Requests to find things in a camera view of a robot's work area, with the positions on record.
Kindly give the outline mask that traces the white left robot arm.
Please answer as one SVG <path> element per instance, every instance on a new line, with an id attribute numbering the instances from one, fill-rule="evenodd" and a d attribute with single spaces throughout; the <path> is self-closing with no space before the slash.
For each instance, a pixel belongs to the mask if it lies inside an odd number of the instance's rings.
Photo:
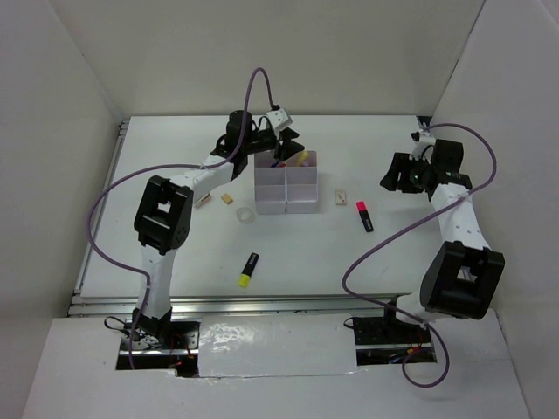
<path id="1" fill-rule="evenodd" d="M 229 115 L 225 134 L 200 168 L 180 175 L 149 178 L 137 210 L 134 228 L 141 245 L 141 269 L 149 279 L 141 286 L 133 310 L 135 329 L 153 348 L 165 347 L 172 338 L 170 283 L 176 251 L 189 232 L 195 202 L 213 189 L 235 180 L 245 169 L 248 156 L 271 151 L 284 161 L 304 150 L 295 141 L 288 112 L 275 107 L 265 115 L 266 127 L 252 125 L 252 115 L 242 110 Z"/>

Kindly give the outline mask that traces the black yellow highlighter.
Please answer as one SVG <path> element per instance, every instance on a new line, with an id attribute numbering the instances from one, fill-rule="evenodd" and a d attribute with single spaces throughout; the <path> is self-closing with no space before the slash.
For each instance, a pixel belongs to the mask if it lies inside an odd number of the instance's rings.
<path id="1" fill-rule="evenodd" d="M 259 261 L 259 254 L 252 253 L 238 278 L 238 286 L 242 288 L 246 288 L 251 281 L 252 274 L 255 270 L 256 264 Z"/>

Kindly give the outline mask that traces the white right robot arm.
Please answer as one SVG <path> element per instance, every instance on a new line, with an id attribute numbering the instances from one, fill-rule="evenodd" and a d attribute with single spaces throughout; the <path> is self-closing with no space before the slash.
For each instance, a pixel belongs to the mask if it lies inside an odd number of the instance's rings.
<path id="1" fill-rule="evenodd" d="M 388 191 L 426 193 L 438 215 L 441 247 L 427 269 L 419 291 L 395 298 L 397 310 L 383 318 L 381 331 L 391 342 L 402 341 L 411 324 L 453 317 L 482 319 L 492 302 L 505 267 L 481 233 L 473 207 L 473 186 L 460 172 L 460 142 L 419 136 L 411 153 L 394 154 L 380 185 Z"/>

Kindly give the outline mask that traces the pastel yellow highlighter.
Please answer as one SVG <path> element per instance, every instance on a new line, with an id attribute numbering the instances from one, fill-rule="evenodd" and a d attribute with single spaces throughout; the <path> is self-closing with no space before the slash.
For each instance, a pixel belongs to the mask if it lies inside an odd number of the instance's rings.
<path id="1" fill-rule="evenodd" d="M 304 162 L 305 160 L 309 160 L 309 153 L 308 151 L 304 150 L 302 151 L 299 156 L 298 156 L 298 160 L 297 160 L 297 166 L 298 167 L 303 167 L 302 166 L 302 162 Z"/>

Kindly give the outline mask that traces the beige white eraser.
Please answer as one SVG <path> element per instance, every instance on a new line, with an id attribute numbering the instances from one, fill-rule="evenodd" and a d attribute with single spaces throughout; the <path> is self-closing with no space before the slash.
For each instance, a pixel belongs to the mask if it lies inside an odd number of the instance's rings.
<path id="1" fill-rule="evenodd" d="M 335 204 L 338 206 L 345 206 L 348 202 L 346 191 L 343 189 L 335 190 Z"/>

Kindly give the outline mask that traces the black pink highlighter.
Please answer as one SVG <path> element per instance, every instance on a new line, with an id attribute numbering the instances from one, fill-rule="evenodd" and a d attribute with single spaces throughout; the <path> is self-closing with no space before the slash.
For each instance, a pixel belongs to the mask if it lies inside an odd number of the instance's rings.
<path id="1" fill-rule="evenodd" d="M 373 226 L 373 223 L 371 221 L 366 203 L 364 201 L 358 201 L 356 203 L 356 208 L 357 208 L 358 215 L 361 218 L 362 225 L 363 225 L 365 231 L 366 232 L 373 232 L 374 231 L 374 226 Z"/>

